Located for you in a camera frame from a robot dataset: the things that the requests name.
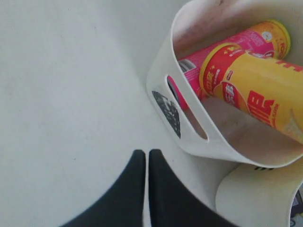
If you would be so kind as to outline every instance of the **white plastic basket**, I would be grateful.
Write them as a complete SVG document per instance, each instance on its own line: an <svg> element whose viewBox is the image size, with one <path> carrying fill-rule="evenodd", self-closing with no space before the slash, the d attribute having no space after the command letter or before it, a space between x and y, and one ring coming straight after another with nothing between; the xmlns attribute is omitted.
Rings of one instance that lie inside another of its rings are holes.
<svg viewBox="0 0 303 227"><path fill-rule="evenodd" d="M186 152L203 157L254 164L286 166L303 155L303 145L252 117L209 98L200 103L177 64L187 47L206 47L262 20L282 22L292 37L287 61L299 61L303 43L303 2L299 0L193 0L176 15L171 30L147 78L147 91L172 137ZM194 130L172 94L166 77L176 82L197 122L207 135Z"/></svg>

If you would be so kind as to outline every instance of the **can label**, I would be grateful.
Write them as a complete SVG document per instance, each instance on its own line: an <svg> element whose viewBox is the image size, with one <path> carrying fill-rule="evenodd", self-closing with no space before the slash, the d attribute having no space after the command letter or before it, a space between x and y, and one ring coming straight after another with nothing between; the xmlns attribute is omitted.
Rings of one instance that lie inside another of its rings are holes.
<svg viewBox="0 0 303 227"><path fill-rule="evenodd" d="M267 20L179 60L182 72L201 101L207 98L199 85L201 66L210 52L223 43L238 44L244 50L253 50L262 55L279 59L284 58L290 48L290 38L286 28L275 20ZM181 108L187 109L188 105L171 77L168 77L168 82L173 88Z"/></svg>
<svg viewBox="0 0 303 227"><path fill-rule="evenodd" d="M222 44L206 58L200 85L283 134L303 143L303 67Z"/></svg>

